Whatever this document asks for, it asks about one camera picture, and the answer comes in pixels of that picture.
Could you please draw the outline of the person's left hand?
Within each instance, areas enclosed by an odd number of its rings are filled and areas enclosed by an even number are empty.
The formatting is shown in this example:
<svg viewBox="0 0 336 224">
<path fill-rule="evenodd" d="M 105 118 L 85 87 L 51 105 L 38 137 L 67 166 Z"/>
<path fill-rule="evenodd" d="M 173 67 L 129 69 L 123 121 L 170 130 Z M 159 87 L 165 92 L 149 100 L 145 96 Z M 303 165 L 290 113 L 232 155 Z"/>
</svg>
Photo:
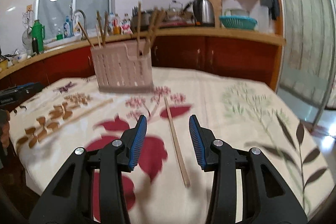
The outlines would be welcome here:
<svg viewBox="0 0 336 224">
<path fill-rule="evenodd" d="M 7 110 L 0 110 L 0 130 L 1 130 L 1 143 L 3 148 L 7 148 L 10 144 L 9 131 L 10 131 L 10 113 Z"/>
</svg>

